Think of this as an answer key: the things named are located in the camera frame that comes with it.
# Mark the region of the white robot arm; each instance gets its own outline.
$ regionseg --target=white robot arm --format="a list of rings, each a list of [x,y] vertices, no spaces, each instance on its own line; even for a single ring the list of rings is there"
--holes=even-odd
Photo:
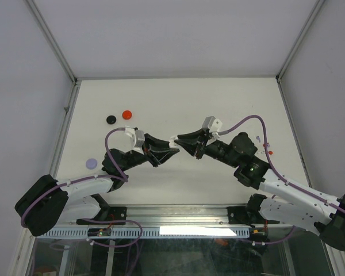
[[[262,123],[269,162],[255,156],[257,148],[245,132],[239,133],[230,144],[218,140],[221,135],[233,131],[250,118],[258,118]],[[254,194],[247,203],[245,214],[236,212],[233,214],[234,218],[241,216],[237,221],[246,221],[249,225],[254,223],[251,218],[295,225],[315,233],[330,246],[345,251],[345,195],[337,198],[280,174],[271,163],[265,124],[259,116],[248,116],[228,131],[220,132],[221,126],[220,120],[208,117],[200,130],[173,136],[170,146],[180,146],[197,159],[208,155],[237,168],[234,177],[241,184],[286,201]]]
[[[132,150],[108,149],[102,171],[90,177],[58,181],[44,175],[17,202],[15,210],[21,216],[21,224],[33,236],[45,234],[57,223],[89,224],[83,218],[109,220],[112,210],[100,193],[117,190],[127,182],[124,171],[145,162],[158,167],[179,152],[170,148],[168,141],[129,127],[112,130],[105,140],[115,131],[124,131],[131,138]]]

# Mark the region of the white wall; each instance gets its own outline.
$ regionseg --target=white wall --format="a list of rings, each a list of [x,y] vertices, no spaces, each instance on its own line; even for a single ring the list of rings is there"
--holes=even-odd
[[[312,185],[345,193],[345,0],[330,0],[283,79]]]
[[[35,0],[77,77],[274,76],[316,0]]]
[[[48,172],[70,89],[24,1],[0,0],[0,276],[21,231],[14,205]]]

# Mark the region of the enclosure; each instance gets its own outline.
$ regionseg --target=enclosure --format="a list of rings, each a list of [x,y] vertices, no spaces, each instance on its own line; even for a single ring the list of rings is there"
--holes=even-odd
[[[169,141],[207,116],[225,130],[252,114],[266,123],[279,171],[345,194],[345,1],[0,1],[0,275],[345,275],[345,252],[301,229],[272,247],[240,241],[253,228],[227,210],[258,191],[231,167],[186,152],[131,169],[128,183],[102,195],[142,223],[143,250],[76,241],[92,227],[59,224],[34,238],[20,226],[14,205],[42,175],[66,181],[101,169],[112,128]],[[222,141],[240,132],[265,160],[259,121]],[[131,150],[121,134],[109,145]],[[172,239],[159,234],[164,225],[228,228],[237,237]],[[112,229],[101,243],[138,235],[130,225]],[[266,230],[278,240],[292,229]]]

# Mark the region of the white cable tray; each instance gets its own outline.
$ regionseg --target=white cable tray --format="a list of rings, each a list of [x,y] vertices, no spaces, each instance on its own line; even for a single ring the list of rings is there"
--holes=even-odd
[[[54,227],[39,239],[87,239],[88,230],[96,227]],[[229,227],[236,236],[215,236],[215,238],[246,239],[249,237],[249,228]],[[112,229],[110,236],[91,237],[92,239],[135,239],[139,236],[139,228],[117,227]],[[143,228],[141,239],[211,239],[211,236],[200,235],[160,235],[159,227]]]

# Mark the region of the metal frame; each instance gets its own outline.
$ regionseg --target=metal frame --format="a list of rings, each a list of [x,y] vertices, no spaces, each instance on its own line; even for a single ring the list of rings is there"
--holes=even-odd
[[[128,219],[138,221],[144,227],[166,224],[228,227],[227,207],[234,205],[129,205],[126,206],[126,215]]]
[[[284,240],[282,242],[283,246],[283,253],[285,254],[285,259],[287,263],[287,272],[289,276],[296,276],[295,268],[294,268],[294,263],[293,263],[293,258],[292,258],[292,253],[290,252],[290,247],[289,247],[289,242],[287,240]]]
[[[314,5],[312,11],[310,12],[308,18],[305,21],[304,26],[300,30],[298,37],[295,40],[289,54],[287,55],[283,66],[281,67],[280,72],[277,74],[277,79],[281,81],[283,75],[285,74],[286,70],[289,68],[290,63],[292,62],[295,54],[298,52],[301,43],[303,42],[306,34],[308,33],[309,29],[316,21],[317,16],[319,15],[320,10],[326,3],[326,0],[317,0],[316,4]]]
[[[78,80],[80,81],[110,81],[110,80],[119,80],[119,79],[205,79],[205,78],[210,78],[210,79],[222,79],[222,78],[273,78],[275,77],[274,74],[271,75],[184,75],[184,76],[169,76],[169,75],[159,75],[159,76],[118,76],[118,77],[112,77],[112,76],[107,76],[107,77],[79,77]]]
[[[76,246],[77,244],[75,244],[72,248],[70,248],[70,246],[64,246],[65,250],[63,252],[62,262],[60,264],[59,276],[65,275],[66,268],[68,267],[68,258],[69,258],[70,251],[72,251],[71,253],[73,255],[73,252]]]
[[[73,73],[73,70],[70,68],[68,61],[66,60],[62,50],[60,49],[58,43],[53,37],[50,28],[47,26],[44,17],[42,16],[39,8],[37,7],[34,0],[24,0],[28,10],[32,14],[34,20],[37,22],[39,28],[41,29],[44,37],[46,38],[48,45],[55,54],[56,58],[60,62],[60,65],[63,67],[64,71],[67,73],[68,77],[71,79],[73,84],[76,84],[76,77]]]
[[[111,240],[109,243],[111,246],[115,245],[115,241]],[[114,251],[115,248],[110,247],[108,252],[108,262],[106,265],[106,273],[105,275],[111,275],[113,272],[113,264],[114,264]]]
[[[68,105],[64,108],[66,112],[64,115],[62,127],[60,129],[59,137],[57,139],[56,146],[55,146],[55,149],[53,152],[52,163],[51,163],[51,166],[49,168],[50,174],[52,174],[53,176],[56,176],[56,173],[57,173],[58,168],[59,168],[64,144],[66,141],[66,136],[67,136],[68,129],[70,126],[71,117],[72,117],[72,114],[74,111],[76,98],[78,96],[80,82],[77,81],[77,77],[74,75],[73,70],[71,69],[70,65],[68,64],[65,56],[62,53],[62,50],[60,49],[60,47],[59,47],[58,43],[56,42],[52,32],[50,31],[48,25],[46,24],[40,10],[38,9],[37,5],[35,4],[35,0],[24,0],[24,2],[26,3],[29,11],[31,12],[34,20],[37,22],[43,35],[47,39],[47,42],[48,42],[49,46],[51,47],[51,49],[53,50],[56,58],[58,59],[61,66],[63,67],[64,71],[66,72],[66,74],[68,75],[68,77],[70,78],[70,80],[73,83],[73,87],[72,87],[72,90],[70,93]],[[325,3],[326,3],[326,0],[317,0],[317,2],[315,3],[310,15],[307,18],[304,26],[302,27],[300,34],[298,35],[296,41],[294,42],[281,70],[279,71],[278,75],[276,76],[276,79],[278,80],[278,86],[279,86],[279,90],[280,90],[281,97],[283,100],[283,104],[285,106],[285,110],[286,110],[286,113],[287,113],[287,116],[288,116],[288,119],[290,122],[290,126],[292,129],[293,135],[294,135],[294,139],[296,141],[298,152],[300,154],[302,165],[303,165],[305,175],[307,177],[309,185],[311,185],[311,183],[309,180],[308,171],[306,169],[303,155],[301,152],[301,148],[300,148],[299,143],[298,143],[298,138],[297,138],[297,134],[296,134],[296,129],[294,127],[292,115],[291,115],[291,112],[289,110],[286,97],[285,97],[283,90],[282,90],[281,80],[282,80],[286,70],[289,68],[289,65],[291,64],[295,54],[299,50],[299,47],[302,44],[304,38],[306,37],[308,30],[311,28],[311,26],[315,22],[317,16],[319,15],[321,8],[324,6]],[[82,78],[82,79],[112,79],[112,78]],[[128,77],[117,78],[117,79],[130,79],[130,77],[129,78]],[[137,208],[133,208],[132,206],[130,206],[130,210],[131,210],[130,211],[131,213],[130,213],[128,218],[135,218],[135,219],[141,218],[141,217],[139,217],[139,214],[137,214],[135,212],[133,213],[133,210],[136,211]],[[189,220],[189,219],[192,219],[192,217],[190,217],[188,214],[186,214],[185,219]],[[28,269],[28,263],[30,261],[30,253],[32,252],[34,240],[35,239],[30,234],[30,232],[27,229],[23,229],[22,234],[21,234],[20,239],[19,239],[17,249],[16,249],[15,258],[13,259],[12,264],[10,266],[9,275],[15,275],[15,276],[25,275],[25,273]],[[325,253],[326,254],[328,253],[327,258],[329,259],[330,265],[332,266],[335,275],[336,276],[341,276],[341,275],[344,276],[345,275],[345,252],[340,252],[340,251],[335,250],[329,246],[326,246],[325,244],[324,244],[324,247],[326,248]]]

